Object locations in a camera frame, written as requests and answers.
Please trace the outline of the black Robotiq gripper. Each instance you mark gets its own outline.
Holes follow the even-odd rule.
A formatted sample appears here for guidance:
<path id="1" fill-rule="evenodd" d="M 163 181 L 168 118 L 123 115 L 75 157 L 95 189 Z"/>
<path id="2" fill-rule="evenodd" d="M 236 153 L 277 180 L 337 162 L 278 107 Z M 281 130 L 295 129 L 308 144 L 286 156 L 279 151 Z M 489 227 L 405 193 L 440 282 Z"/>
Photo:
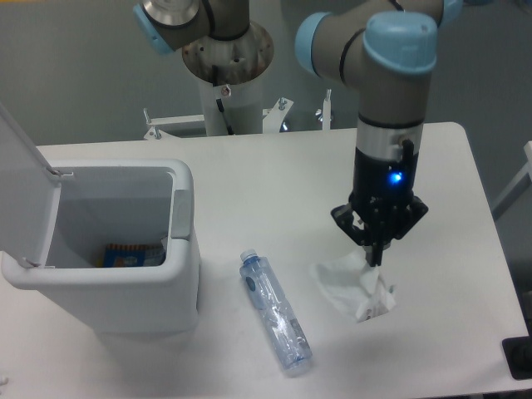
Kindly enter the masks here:
<path id="1" fill-rule="evenodd" d="M 330 212 L 340 230 L 364 248 L 367 263 L 374 266 L 382 264 L 383 252 L 389 244 L 402 239 L 428 212 L 427 205 L 413 194 L 416 172 L 413 142 L 404 141 L 399 155 L 399 160 L 379 160 L 357 149 L 350 204 Z M 364 223 L 362 229 L 354 224 L 353 211 Z M 373 251 L 378 234 L 382 241 Z"/>

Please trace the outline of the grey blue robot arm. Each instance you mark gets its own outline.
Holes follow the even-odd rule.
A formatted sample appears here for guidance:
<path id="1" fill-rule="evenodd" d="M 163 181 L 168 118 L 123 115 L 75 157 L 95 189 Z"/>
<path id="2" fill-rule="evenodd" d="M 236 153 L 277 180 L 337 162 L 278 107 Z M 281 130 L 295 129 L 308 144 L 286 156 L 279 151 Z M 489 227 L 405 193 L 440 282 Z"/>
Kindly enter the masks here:
<path id="1" fill-rule="evenodd" d="M 314 13 L 297 30 L 301 67 L 359 93 L 353 188 L 331 215 L 373 267 L 427 212 L 413 185 L 437 33 L 461 9 L 459 1 L 366 1 L 339 15 Z M 133 13 L 156 51 L 181 52 L 203 82 L 210 135 L 263 129 L 261 107 L 238 91 L 273 59 L 273 41 L 251 20 L 248 2 L 141 1 Z"/>

